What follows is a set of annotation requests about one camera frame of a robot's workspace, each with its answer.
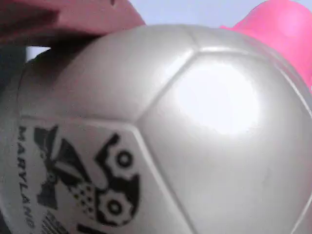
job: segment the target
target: ball panel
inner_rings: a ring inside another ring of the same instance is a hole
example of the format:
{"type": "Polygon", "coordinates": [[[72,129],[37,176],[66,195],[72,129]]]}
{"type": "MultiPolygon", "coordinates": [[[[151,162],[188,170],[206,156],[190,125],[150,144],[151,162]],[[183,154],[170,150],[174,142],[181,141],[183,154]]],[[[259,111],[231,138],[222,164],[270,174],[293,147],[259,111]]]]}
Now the ball panel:
{"type": "Polygon", "coordinates": [[[109,121],[24,118],[16,140],[14,150],[26,166],[17,166],[16,157],[7,159],[12,167],[3,173],[12,184],[4,184],[1,192],[3,202],[12,204],[3,211],[20,223],[18,231],[42,233],[50,214],[59,223],[56,232],[192,233],[136,128],[109,121]],[[19,173],[25,173],[26,182],[19,173]],[[25,204],[19,182],[29,198],[25,204]],[[31,208],[34,229],[25,224],[23,206],[31,208]]]}
{"type": "Polygon", "coordinates": [[[82,50],[64,49],[62,59],[60,51],[48,52],[23,78],[21,113],[134,120],[195,47],[183,29],[168,25],[108,35],[82,50]]]}
{"type": "Polygon", "coordinates": [[[260,59],[199,56],[139,128],[200,234],[289,233],[310,197],[311,117],[260,59]]]}
{"type": "Polygon", "coordinates": [[[239,52],[268,59],[262,43],[252,38],[224,29],[205,26],[183,26],[199,46],[201,52],[239,52]]]}

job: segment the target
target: red object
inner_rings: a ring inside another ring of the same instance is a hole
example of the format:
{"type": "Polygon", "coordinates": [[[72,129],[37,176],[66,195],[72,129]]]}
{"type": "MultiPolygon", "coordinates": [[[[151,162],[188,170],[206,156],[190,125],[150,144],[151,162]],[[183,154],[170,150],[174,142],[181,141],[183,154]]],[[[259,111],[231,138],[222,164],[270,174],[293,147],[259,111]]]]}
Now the red object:
{"type": "Polygon", "coordinates": [[[141,25],[127,0],[0,0],[0,44],[51,46],[141,25]]]}

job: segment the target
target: soccer ball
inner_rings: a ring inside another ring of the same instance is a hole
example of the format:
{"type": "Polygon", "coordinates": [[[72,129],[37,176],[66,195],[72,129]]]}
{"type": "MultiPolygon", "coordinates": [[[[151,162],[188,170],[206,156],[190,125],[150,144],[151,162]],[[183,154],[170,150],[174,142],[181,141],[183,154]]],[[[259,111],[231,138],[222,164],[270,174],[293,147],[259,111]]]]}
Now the soccer ball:
{"type": "Polygon", "coordinates": [[[51,49],[0,104],[13,234],[310,234],[311,96],[275,51],[201,26],[51,49]]]}

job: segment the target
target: pink object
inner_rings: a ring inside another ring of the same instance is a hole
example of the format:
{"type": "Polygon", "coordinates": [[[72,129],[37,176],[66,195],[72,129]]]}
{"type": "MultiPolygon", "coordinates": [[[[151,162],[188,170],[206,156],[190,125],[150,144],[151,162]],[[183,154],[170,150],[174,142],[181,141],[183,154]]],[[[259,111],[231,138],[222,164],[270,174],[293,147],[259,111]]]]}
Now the pink object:
{"type": "Polygon", "coordinates": [[[278,51],[312,85],[312,13],[291,0],[268,0],[233,28],[278,51]]]}
{"type": "Polygon", "coordinates": [[[0,43],[51,46],[144,25],[127,0],[1,0],[0,43]]]}

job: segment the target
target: pink plastic toy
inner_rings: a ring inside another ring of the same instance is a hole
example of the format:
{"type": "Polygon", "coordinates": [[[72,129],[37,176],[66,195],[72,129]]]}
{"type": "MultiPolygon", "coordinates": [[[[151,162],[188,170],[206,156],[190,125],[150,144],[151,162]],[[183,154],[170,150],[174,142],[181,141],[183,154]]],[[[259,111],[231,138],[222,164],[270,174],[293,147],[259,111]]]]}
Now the pink plastic toy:
{"type": "Polygon", "coordinates": [[[227,29],[256,38],[281,53],[312,88],[312,14],[309,9],[291,0],[269,0],[227,29]]]}

